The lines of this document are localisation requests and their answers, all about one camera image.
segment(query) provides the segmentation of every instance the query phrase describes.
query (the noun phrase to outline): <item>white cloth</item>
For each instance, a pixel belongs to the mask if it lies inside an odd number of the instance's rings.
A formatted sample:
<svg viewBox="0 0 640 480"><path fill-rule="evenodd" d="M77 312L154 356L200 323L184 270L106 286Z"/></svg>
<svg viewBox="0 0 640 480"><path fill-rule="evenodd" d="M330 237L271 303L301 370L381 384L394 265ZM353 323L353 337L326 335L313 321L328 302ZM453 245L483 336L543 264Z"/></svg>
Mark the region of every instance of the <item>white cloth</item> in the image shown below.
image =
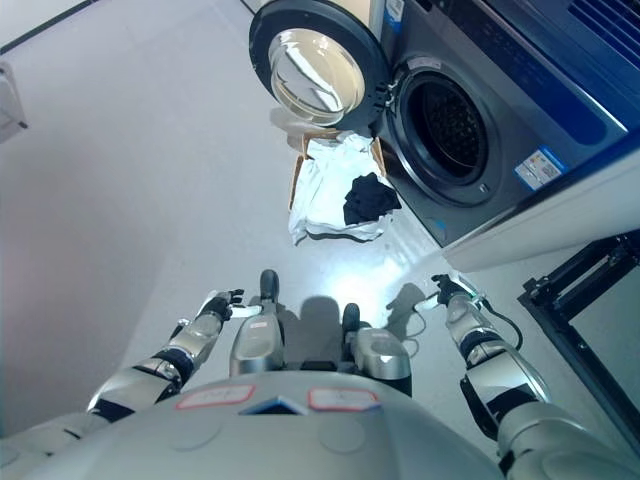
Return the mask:
<svg viewBox="0 0 640 480"><path fill-rule="evenodd" d="M349 235L373 240L384 232L387 216L358 225L344 223L345 196L355 178L375 173L382 177L371 152L371 138L343 132L335 140L314 138L309 142L309 159L302 162L289 217L289 233L296 244L307 233Z"/></svg>

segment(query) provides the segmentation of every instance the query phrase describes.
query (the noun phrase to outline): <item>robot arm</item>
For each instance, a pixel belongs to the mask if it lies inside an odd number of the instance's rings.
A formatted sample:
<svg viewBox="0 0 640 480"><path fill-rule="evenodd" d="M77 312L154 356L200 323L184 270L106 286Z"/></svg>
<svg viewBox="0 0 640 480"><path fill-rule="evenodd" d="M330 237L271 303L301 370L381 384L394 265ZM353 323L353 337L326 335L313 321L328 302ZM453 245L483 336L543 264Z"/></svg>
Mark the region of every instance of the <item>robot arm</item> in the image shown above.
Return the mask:
<svg viewBox="0 0 640 480"><path fill-rule="evenodd" d="M87 435L180 393L209 357L223 323L235 313L232 305L241 300L242 293L213 292L193 321L178 323L158 353L111 376L94 394L86 413L58 417L0 439L0 477L22 478ZM238 316L258 313L255 307L238 310L245 310Z"/></svg>
<svg viewBox="0 0 640 480"><path fill-rule="evenodd" d="M483 433L497 439L508 479L638 479L640 464L615 452L559 407L535 368L505 342L470 294L447 275L433 277L447 328L467 364L460 382Z"/></svg>
<svg viewBox="0 0 640 480"><path fill-rule="evenodd" d="M115 422L180 393L209 358L223 323L231 318L230 305L239 302L243 293L234 290L210 296L193 321L178 323L158 353L109 378L87 411Z"/></svg>

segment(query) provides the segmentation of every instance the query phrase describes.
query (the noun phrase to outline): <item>white floor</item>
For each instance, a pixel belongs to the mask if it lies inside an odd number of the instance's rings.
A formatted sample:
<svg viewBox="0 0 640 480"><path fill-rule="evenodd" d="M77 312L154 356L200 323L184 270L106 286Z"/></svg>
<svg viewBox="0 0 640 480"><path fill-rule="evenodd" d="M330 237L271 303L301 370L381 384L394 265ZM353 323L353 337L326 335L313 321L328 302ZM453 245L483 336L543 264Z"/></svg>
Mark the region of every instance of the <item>white floor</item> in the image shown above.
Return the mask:
<svg viewBox="0 0 640 480"><path fill-rule="evenodd" d="M209 290L250 297L265 268L280 273L281 302L297 315L286 322L290 359L335 344L349 301L374 325L391 314L400 336L419 330L410 305L449 267L408 209L372 243L292 246L296 152L249 63L250 21L239 0L102 0L4 56L30 124L0 149L5 433L83 408ZM558 403L626 448L515 300L569 254L472 278L522 323L524 353ZM443 321L432 312L407 340L415 398L493 455L459 392L464 364ZM226 376L237 328L225 327L192 385Z"/></svg>

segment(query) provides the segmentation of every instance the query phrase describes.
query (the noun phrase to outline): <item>black cloth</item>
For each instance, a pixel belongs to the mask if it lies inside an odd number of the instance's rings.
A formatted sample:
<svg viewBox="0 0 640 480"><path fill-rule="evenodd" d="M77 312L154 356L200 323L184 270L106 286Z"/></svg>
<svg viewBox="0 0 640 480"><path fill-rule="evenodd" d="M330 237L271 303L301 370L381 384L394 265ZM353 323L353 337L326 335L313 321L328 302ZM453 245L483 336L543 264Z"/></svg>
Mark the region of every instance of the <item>black cloth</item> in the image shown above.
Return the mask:
<svg viewBox="0 0 640 480"><path fill-rule="evenodd" d="M378 181L375 173L358 177L351 184L351 191L344 197L344 223L354 225L378 220L391 210L402 208L393 188Z"/></svg>

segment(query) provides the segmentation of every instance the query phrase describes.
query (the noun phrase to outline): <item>warning label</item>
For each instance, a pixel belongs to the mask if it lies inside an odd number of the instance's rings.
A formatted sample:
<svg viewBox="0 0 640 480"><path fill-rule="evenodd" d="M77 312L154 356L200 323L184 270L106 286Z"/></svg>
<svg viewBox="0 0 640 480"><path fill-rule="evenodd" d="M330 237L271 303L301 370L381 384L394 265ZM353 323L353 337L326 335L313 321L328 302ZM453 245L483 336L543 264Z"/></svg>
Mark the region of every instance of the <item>warning label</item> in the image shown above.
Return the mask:
<svg viewBox="0 0 640 480"><path fill-rule="evenodd" d="M546 147L540 147L514 169L516 175L532 190L560 177L566 167Z"/></svg>
<svg viewBox="0 0 640 480"><path fill-rule="evenodd" d="M384 19L395 33L400 32L402 25L402 12L404 12L404 0L387 0L384 9Z"/></svg>
<svg viewBox="0 0 640 480"><path fill-rule="evenodd" d="M247 401L255 385L228 385L224 387L208 388L200 392L193 393L182 399L176 405L178 410L188 408L215 407L218 405L234 405Z"/></svg>
<svg viewBox="0 0 640 480"><path fill-rule="evenodd" d="M314 388L309 392L309 406L314 410L360 412L380 406L369 390L351 388Z"/></svg>

